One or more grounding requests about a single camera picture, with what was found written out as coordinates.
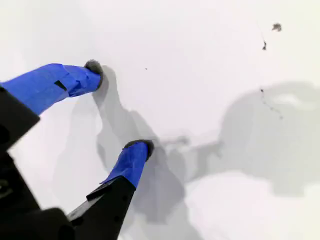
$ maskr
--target blue tape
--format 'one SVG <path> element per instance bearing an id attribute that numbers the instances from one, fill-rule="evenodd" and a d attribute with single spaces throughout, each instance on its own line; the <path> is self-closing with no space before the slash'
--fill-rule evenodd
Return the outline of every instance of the blue tape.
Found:
<path id="1" fill-rule="evenodd" d="M 147 157 L 148 146 L 144 142 L 137 142 L 128 148 L 124 148 L 111 173 L 101 184 L 123 176 L 137 188 Z"/>
<path id="2" fill-rule="evenodd" d="M 56 85 L 57 81 L 66 90 Z M 40 115 L 65 98 L 94 92 L 100 81 L 100 75 L 87 68 L 52 63 L 6 81 L 1 86 Z"/>

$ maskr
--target white surface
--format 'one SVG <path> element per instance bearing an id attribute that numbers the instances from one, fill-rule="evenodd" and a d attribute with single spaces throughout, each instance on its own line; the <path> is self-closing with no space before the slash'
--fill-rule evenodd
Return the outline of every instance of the white surface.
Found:
<path id="1" fill-rule="evenodd" d="M 122 239 L 318 240 L 319 10 L 317 0 L 1 3 L 3 81 L 89 59 L 116 74 L 105 67 L 107 93 L 57 103 L 12 149 L 40 205 L 70 212 L 126 142 L 149 137 L 158 148 Z"/>

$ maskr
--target small debris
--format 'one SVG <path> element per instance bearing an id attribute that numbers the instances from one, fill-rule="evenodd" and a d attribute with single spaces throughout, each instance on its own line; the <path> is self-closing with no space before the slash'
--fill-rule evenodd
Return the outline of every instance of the small debris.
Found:
<path id="1" fill-rule="evenodd" d="M 282 31 L 282 26 L 280 23 L 275 23 L 273 24 L 273 28 L 272 28 L 272 31 L 278 31 L 278 32 L 281 32 Z"/>
<path id="2" fill-rule="evenodd" d="M 263 42 L 264 42 L 264 46 L 263 46 L 262 50 L 266 51 L 267 50 L 267 43 L 266 43 L 266 41 L 263 41 Z"/>

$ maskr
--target black fingertip pad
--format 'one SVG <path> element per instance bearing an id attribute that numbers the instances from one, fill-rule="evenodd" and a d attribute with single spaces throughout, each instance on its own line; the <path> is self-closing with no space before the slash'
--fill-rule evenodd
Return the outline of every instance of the black fingertip pad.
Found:
<path id="1" fill-rule="evenodd" d="M 151 140 L 144 140 L 144 139 L 140 139 L 140 140 L 134 140 L 134 141 L 130 141 L 128 142 L 125 146 L 124 149 L 136 144 L 136 143 L 145 143 L 148 147 L 148 156 L 146 158 L 145 161 L 148 161 L 148 159 L 151 157 L 154 149 L 155 149 L 155 145 Z"/>
<path id="2" fill-rule="evenodd" d="M 104 79 L 104 70 L 102 69 L 100 63 L 98 61 L 96 61 L 96 60 L 91 59 L 91 60 L 86 62 L 84 67 L 86 69 L 89 69 L 91 72 L 100 75 L 100 82 L 99 82 L 99 85 L 97 87 L 97 89 L 99 89 L 101 84 L 102 84 L 102 82 L 103 82 L 103 79 Z"/>

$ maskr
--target dark speck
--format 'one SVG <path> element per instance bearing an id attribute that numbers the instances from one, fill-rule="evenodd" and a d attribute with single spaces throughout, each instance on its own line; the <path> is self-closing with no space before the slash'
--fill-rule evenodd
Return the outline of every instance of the dark speck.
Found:
<path id="1" fill-rule="evenodd" d="M 273 28 L 272 28 L 273 31 L 278 31 L 278 32 L 281 32 L 282 31 L 282 26 L 280 23 L 275 23 L 273 24 Z"/>
<path id="2" fill-rule="evenodd" d="M 264 50 L 264 51 L 267 50 L 267 43 L 266 43 L 266 41 L 263 42 L 263 48 L 262 48 L 262 50 Z"/>

